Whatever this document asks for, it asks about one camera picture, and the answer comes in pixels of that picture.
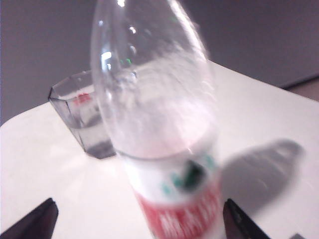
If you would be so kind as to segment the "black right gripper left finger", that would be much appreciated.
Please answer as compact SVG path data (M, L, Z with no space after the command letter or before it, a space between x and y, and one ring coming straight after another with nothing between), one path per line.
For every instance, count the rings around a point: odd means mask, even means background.
M1 233L1 239L51 239L59 210L52 198L46 199Z

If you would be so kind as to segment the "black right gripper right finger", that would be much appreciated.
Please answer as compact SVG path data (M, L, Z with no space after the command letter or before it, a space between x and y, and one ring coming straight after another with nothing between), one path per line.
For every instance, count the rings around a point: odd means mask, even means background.
M270 239L230 198L223 206L223 220L227 239Z

